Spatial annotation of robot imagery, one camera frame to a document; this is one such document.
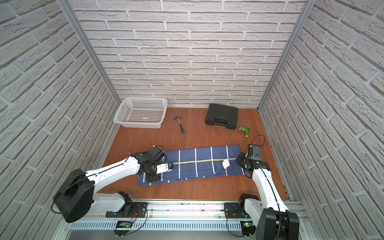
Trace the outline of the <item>blue striped pillowcase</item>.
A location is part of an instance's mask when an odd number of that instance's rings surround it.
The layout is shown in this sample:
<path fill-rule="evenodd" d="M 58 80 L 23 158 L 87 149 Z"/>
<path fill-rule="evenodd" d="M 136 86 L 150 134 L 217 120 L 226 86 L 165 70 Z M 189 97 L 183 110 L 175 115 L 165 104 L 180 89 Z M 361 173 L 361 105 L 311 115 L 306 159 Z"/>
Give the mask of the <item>blue striped pillowcase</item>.
<path fill-rule="evenodd" d="M 142 174 L 138 183 L 140 187 L 147 187 L 213 177 L 241 176 L 245 172 L 236 163 L 240 153 L 238 145 L 167 151 L 166 163 L 172 163 L 174 169 L 160 174 L 160 179 L 152 183 Z"/>

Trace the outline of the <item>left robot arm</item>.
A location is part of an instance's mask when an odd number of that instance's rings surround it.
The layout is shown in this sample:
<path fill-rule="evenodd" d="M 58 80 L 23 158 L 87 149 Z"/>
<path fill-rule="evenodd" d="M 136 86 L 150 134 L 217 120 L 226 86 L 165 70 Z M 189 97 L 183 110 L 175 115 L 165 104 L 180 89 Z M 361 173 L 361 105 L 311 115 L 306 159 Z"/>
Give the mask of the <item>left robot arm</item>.
<path fill-rule="evenodd" d="M 113 217 L 134 217 L 138 213 L 129 194 L 101 194 L 99 191 L 125 177 L 145 175 L 148 183 L 161 179 L 165 172 L 173 170 L 166 163 L 167 155 L 158 146 L 148 152 L 130 154 L 127 158 L 109 166 L 84 172 L 72 171 L 53 197 L 51 210 L 61 214 L 67 223 L 73 223 L 87 214 L 105 212 Z"/>

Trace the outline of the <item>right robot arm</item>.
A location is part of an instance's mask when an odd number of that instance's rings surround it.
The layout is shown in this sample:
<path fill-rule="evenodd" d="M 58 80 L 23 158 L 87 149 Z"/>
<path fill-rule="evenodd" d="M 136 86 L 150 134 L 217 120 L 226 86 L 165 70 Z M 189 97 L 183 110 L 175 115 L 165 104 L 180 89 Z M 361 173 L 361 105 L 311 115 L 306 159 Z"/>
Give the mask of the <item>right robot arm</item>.
<path fill-rule="evenodd" d="M 281 199 L 273 182 L 269 164 L 262 160 L 262 146 L 249 145 L 241 152 L 236 163 L 248 173 L 256 184 L 259 197 L 242 194 L 238 201 L 239 212 L 251 218 L 253 225 L 242 227 L 244 236 L 255 235 L 257 240 L 297 240 L 300 221 Z"/>

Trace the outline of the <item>black plastic tool case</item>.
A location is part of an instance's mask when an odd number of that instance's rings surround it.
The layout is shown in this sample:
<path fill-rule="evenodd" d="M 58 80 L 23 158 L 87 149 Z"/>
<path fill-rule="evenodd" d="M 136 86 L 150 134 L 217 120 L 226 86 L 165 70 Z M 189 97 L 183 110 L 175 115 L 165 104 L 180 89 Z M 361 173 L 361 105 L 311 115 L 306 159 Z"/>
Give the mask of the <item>black plastic tool case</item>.
<path fill-rule="evenodd" d="M 238 112 L 238 108 L 211 103 L 205 123 L 210 126 L 216 125 L 235 130 L 237 128 Z"/>

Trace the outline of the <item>white plastic basket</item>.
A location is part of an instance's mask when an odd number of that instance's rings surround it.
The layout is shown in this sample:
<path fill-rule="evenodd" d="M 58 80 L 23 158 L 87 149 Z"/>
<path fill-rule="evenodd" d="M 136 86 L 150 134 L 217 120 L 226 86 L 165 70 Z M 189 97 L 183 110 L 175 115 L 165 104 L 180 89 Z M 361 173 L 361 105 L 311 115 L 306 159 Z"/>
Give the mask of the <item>white plastic basket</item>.
<path fill-rule="evenodd" d="M 159 129 L 168 100 L 163 98 L 125 98 L 114 116 L 114 123 L 125 128 Z"/>

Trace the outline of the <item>left electronics board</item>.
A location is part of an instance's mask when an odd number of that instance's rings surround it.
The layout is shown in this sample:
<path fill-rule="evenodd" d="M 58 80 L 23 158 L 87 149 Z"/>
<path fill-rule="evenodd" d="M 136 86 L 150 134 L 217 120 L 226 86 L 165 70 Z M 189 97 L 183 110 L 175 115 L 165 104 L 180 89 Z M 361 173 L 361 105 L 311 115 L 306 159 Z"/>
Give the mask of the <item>left electronics board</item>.
<path fill-rule="evenodd" d="M 116 224 L 116 231 L 128 231 L 133 227 L 135 222 L 132 221 L 118 221 Z"/>

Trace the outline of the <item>electronics board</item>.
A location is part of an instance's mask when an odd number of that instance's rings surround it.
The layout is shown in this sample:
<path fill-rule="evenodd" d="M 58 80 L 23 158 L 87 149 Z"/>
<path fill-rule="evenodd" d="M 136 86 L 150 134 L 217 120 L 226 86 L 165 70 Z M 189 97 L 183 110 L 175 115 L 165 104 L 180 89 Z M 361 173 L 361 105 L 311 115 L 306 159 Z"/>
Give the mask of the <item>electronics board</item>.
<path fill-rule="evenodd" d="M 256 226 L 253 222 L 241 221 L 242 234 L 247 237 L 252 237 L 256 232 Z"/>
<path fill-rule="evenodd" d="M 116 231 L 128 231 L 133 227 L 135 222 L 132 221 L 118 221 L 116 224 Z"/>

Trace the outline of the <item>right electronics board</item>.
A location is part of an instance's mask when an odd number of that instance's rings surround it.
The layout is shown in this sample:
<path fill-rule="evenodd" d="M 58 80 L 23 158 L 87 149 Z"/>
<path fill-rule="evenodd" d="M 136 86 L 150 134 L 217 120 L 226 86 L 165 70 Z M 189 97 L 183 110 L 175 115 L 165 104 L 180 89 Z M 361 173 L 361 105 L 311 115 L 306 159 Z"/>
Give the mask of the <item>right electronics board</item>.
<path fill-rule="evenodd" d="M 241 221 L 242 234 L 247 237 L 252 237 L 256 232 L 256 226 L 253 222 Z"/>

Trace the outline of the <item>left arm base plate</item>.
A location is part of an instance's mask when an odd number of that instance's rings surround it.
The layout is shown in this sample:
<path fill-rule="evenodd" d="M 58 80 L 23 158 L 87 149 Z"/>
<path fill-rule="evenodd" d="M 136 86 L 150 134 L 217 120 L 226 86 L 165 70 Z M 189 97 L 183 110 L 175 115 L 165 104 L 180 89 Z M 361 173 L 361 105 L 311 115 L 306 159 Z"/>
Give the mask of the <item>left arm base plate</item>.
<path fill-rule="evenodd" d="M 125 204 L 118 212 L 107 212 L 106 218 L 145 218 L 148 202 Z"/>

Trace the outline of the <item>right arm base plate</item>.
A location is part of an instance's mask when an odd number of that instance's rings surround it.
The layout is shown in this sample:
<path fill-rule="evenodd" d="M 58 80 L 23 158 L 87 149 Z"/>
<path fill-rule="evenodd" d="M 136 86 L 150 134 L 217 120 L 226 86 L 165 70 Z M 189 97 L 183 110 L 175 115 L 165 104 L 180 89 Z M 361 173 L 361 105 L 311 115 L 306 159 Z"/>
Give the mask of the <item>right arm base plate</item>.
<path fill-rule="evenodd" d="M 249 219 L 249 215 L 242 211 L 239 208 L 238 203 L 230 203 L 226 202 L 224 203 L 224 212 L 226 219 L 237 219 L 237 218 L 242 218 L 242 219 Z"/>

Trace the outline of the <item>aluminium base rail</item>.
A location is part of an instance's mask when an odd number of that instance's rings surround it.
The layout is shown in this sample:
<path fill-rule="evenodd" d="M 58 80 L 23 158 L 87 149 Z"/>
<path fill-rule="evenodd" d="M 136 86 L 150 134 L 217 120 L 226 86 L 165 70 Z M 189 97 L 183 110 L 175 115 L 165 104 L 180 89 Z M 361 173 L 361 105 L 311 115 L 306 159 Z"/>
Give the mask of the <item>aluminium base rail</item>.
<path fill-rule="evenodd" d="M 100 239 L 101 234 L 112 234 L 113 239 L 127 239 L 138 234 L 159 231 L 223 232 L 225 237 L 236 238 L 242 233 L 241 221 L 249 219 L 226 219 L 224 203 L 236 201 L 184 201 L 184 200 L 139 200 L 148 202 L 145 218 L 106 218 L 106 213 L 90 213 L 73 223 L 61 222 L 54 240 L 74 239 L 79 234 L 81 239 Z M 118 221 L 135 222 L 128 231 L 116 231 Z"/>

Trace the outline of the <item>aluminium corner post right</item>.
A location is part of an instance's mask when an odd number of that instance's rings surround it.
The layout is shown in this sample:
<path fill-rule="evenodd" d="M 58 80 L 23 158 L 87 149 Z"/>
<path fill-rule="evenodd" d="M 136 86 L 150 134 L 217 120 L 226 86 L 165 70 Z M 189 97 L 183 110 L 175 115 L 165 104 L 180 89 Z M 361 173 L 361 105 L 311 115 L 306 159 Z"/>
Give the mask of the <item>aluminium corner post right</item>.
<path fill-rule="evenodd" d="M 264 93 L 264 95 L 260 101 L 260 104 L 258 106 L 258 111 L 260 111 L 263 108 L 263 106 L 265 105 L 265 102 L 267 100 L 267 97 L 272 92 L 272 87 L 274 86 L 280 71 L 283 69 L 283 66 L 286 63 L 292 49 L 294 48 L 295 43 L 296 43 L 304 25 L 306 24 L 306 21 L 310 15 L 315 3 L 316 3 L 316 0 L 309 0 L 309 1 L 306 1 L 306 3 L 304 4 L 302 12 L 299 15 L 298 21 L 295 24 L 295 27 L 294 27 L 291 35 L 290 35 L 290 38 L 289 38 L 289 40 L 288 40 L 288 42 L 287 42 L 287 44 L 283 50 L 282 56 L 280 57 L 280 59 L 278 61 L 278 64 L 277 64 L 276 69 L 272 75 L 272 78 L 269 81 L 269 84 L 266 88 L 266 91 L 265 91 L 265 93 Z"/>

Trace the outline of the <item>aluminium corner post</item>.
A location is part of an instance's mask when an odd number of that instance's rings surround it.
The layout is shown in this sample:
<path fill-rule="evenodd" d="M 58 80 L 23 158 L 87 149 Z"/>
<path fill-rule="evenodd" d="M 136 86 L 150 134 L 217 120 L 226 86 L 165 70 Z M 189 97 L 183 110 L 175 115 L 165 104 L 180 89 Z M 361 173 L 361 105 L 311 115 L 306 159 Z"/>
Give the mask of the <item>aluminium corner post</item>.
<path fill-rule="evenodd" d="M 287 44 L 283 50 L 282 56 L 280 57 L 280 59 L 278 61 L 278 64 L 277 64 L 276 69 L 272 75 L 272 78 L 269 81 L 269 84 L 266 88 L 266 91 L 265 91 L 265 93 L 264 93 L 264 95 L 260 101 L 260 104 L 258 106 L 258 111 L 260 111 L 263 108 L 263 106 L 265 105 L 265 102 L 267 100 L 267 97 L 272 92 L 272 87 L 274 86 L 280 71 L 283 69 L 283 66 L 286 63 L 292 49 L 294 48 L 295 43 L 296 43 L 304 25 L 306 24 L 306 21 L 310 15 L 315 3 L 316 3 L 316 0 L 309 0 L 309 1 L 306 1 L 306 3 L 304 4 L 302 12 L 299 15 L 298 21 L 295 24 L 295 27 L 294 27 L 291 35 L 290 35 L 290 38 L 289 38 L 289 40 L 288 40 L 288 42 L 287 42 Z"/>
<path fill-rule="evenodd" d="M 114 99 L 116 104 L 119 106 L 121 103 L 121 100 L 120 100 L 116 90 L 114 89 L 104 67 L 102 66 L 102 63 L 101 63 L 100 59 L 98 58 L 98 55 L 96 54 L 89 38 L 87 37 L 86 32 L 82 28 L 81 23 L 75 14 L 75 11 L 72 9 L 70 2 L 67 0 L 58 0 L 58 4 L 60 5 L 64 15 L 67 18 L 67 20 L 69 21 L 69 23 L 73 27 L 74 32 L 78 36 L 81 44 L 83 45 L 83 47 L 84 47 L 86 53 L 88 54 L 90 60 L 94 64 L 96 70 L 100 74 L 101 79 L 105 83 L 105 85 L 106 85 L 107 89 L 109 90 L 112 98 Z"/>

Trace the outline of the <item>aluminium corner post left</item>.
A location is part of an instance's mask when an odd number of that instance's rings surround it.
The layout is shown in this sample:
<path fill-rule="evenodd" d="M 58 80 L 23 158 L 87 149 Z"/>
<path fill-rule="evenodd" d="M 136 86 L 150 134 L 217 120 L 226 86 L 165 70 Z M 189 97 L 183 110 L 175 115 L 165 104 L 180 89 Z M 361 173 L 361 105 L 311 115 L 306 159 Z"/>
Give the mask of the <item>aluminium corner post left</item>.
<path fill-rule="evenodd" d="M 58 0 L 58 4 L 60 5 L 64 15 L 67 18 L 67 20 L 69 21 L 69 23 L 73 27 L 74 32 L 78 36 L 81 44 L 83 45 L 83 47 L 84 47 L 86 53 L 88 54 L 90 60 L 94 64 L 96 70 L 100 74 L 101 79 L 105 83 L 105 85 L 106 85 L 107 89 L 109 90 L 112 98 L 114 99 L 116 104 L 119 106 L 121 103 L 121 100 L 120 100 L 116 90 L 114 89 L 104 67 L 102 66 L 102 63 L 101 63 L 100 59 L 98 58 L 98 55 L 96 54 L 89 38 L 87 37 L 86 32 L 82 28 L 81 23 L 75 14 L 75 11 L 72 9 L 70 2 L 67 0 Z"/>

